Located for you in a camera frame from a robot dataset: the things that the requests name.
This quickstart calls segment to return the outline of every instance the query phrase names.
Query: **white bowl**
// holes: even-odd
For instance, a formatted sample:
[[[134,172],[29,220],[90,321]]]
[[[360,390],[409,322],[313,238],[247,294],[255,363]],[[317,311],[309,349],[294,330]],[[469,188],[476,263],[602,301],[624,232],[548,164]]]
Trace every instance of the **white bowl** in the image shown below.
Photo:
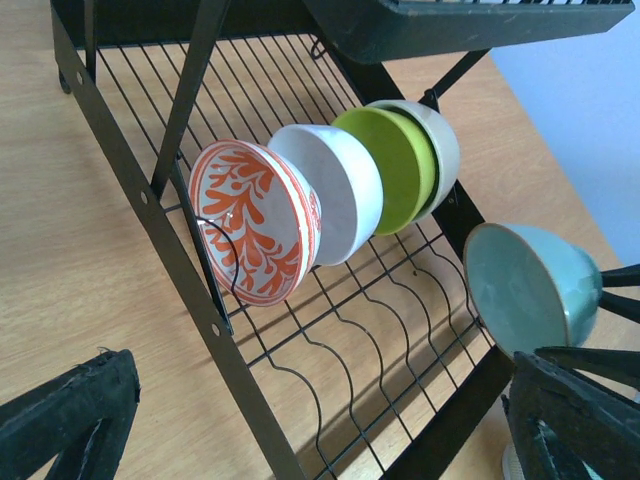
[[[287,125],[269,148],[297,166],[320,198],[316,263],[349,259],[373,234],[382,214],[382,181],[367,149],[351,134],[326,125]]]
[[[460,145],[449,122],[435,110],[408,100],[379,100],[368,105],[395,111],[413,119],[427,133],[438,161],[436,188],[413,219],[422,220],[440,205],[456,183],[460,171]]]
[[[268,306],[298,286],[318,248],[321,212],[295,167],[256,145],[220,140],[196,160],[189,195],[196,215],[233,242],[199,222],[213,270],[227,290],[250,305]]]

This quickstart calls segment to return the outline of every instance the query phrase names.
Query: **orange patterned bowl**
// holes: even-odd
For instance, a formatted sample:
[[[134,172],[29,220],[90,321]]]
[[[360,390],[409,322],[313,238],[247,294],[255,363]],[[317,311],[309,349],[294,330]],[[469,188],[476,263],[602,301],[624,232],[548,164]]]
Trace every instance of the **orange patterned bowl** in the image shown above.
[[[195,214],[207,220],[199,221],[200,231],[218,282],[243,302],[283,301],[313,265],[318,197],[293,165],[265,147],[212,143],[196,160],[189,195]]]

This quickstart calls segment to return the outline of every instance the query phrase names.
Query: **light blue surface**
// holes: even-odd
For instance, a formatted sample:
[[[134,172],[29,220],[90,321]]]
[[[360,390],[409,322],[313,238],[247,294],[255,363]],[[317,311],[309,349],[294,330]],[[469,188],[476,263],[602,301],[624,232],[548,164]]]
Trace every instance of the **light blue surface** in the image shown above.
[[[482,224],[469,236],[464,263],[473,303],[507,354],[580,346],[591,333],[600,272],[588,254],[557,235]]]
[[[640,13],[492,57],[622,263],[640,263]]]

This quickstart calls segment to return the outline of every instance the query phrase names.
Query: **green bowl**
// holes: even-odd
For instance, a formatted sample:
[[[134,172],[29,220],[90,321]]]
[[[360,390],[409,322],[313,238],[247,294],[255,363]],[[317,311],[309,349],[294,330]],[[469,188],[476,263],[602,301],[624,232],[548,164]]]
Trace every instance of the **green bowl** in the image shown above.
[[[332,125],[357,138],[378,166],[384,203],[376,235],[406,227],[435,187],[436,155],[422,129],[405,116],[378,108],[359,107]]]

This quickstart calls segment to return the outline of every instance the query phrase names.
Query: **blue wall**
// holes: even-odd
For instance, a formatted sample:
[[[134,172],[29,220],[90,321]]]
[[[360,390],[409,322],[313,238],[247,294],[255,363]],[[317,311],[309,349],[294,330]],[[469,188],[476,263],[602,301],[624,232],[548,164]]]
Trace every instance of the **blue wall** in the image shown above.
[[[620,260],[640,263],[640,13],[492,56]]]

